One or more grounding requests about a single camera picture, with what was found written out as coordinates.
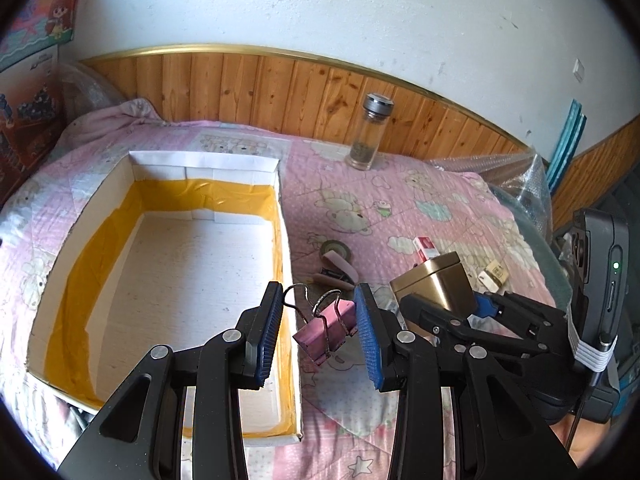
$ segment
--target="pink blanket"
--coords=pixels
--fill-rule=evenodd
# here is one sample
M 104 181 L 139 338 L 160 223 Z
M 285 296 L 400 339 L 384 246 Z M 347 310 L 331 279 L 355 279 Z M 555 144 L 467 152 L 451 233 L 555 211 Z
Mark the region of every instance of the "pink blanket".
M 378 304 L 397 309 L 390 279 L 418 262 L 416 235 L 429 235 L 441 253 L 457 251 L 469 280 L 491 260 L 510 273 L 507 290 L 553 304 L 531 250 L 511 213 L 475 174 L 436 170 L 404 156 L 382 155 L 371 171 L 343 162 L 348 149 L 248 126 L 161 121 L 145 100 L 93 112 L 63 134 L 59 152 L 0 213 L 0 392 L 38 443 L 59 463 L 77 430 L 68 412 L 24 372 L 26 341 L 40 294 L 66 233 L 92 193 L 129 150 L 192 150 L 273 156 L 281 160 L 282 205 L 294 277 L 319 270 L 328 239 L 346 243 L 361 280 Z M 367 378 L 353 338 L 321 368 L 302 359 L 302 443 L 247 448 L 252 479 L 385 479 L 398 397 L 380 394 Z M 16 374 L 25 382 L 16 380 Z M 444 398 L 446 478 L 454 477 L 450 399 Z M 190 473 L 190 443 L 183 449 Z

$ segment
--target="tape roll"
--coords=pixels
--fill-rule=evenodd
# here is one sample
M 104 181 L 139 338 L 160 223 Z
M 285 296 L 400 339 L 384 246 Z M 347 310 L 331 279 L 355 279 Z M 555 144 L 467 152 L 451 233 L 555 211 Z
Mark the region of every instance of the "tape roll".
M 320 247 L 320 256 L 327 254 L 329 251 L 335 251 L 346 261 L 351 260 L 351 250 L 347 245 L 339 242 L 338 240 L 327 240 Z

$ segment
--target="wooden paneling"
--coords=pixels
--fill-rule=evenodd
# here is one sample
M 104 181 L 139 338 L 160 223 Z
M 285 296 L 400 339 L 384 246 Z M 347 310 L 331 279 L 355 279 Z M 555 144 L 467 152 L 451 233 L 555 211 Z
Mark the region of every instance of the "wooden paneling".
M 640 159 L 640 116 L 578 156 L 553 196 L 554 227 L 571 221 L 573 211 L 593 204 Z
M 508 153 L 520 144 L 417 89 L 320 62 L 254 54 L 174 53 L 94 60 L 127 98 L 165 120 L 220 120 L 349 144 L 369 92 L 396 104 L 381 150 L 427 159 Z

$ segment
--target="cartoon poster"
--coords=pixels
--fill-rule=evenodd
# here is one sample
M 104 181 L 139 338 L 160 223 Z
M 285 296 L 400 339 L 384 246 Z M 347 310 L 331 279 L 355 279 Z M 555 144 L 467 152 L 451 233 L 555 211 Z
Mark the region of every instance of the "cartoon poster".
M 0 72 L 0 206 L 53 149 L 63 128 L 58 46 Z
M 0 72 L 54 44 L 70 41 L 76 0 L 29 0 L 0 41 Z

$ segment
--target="bottle lid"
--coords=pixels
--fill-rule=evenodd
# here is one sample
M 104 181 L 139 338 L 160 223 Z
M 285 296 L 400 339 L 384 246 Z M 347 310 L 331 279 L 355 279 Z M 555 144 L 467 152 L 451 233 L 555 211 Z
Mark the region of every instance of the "bottle lid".
M 389 117 L 394 110 L 394 102 L 380 94 L 367 94 L 362 103 L 362 107 L 375 114 Z

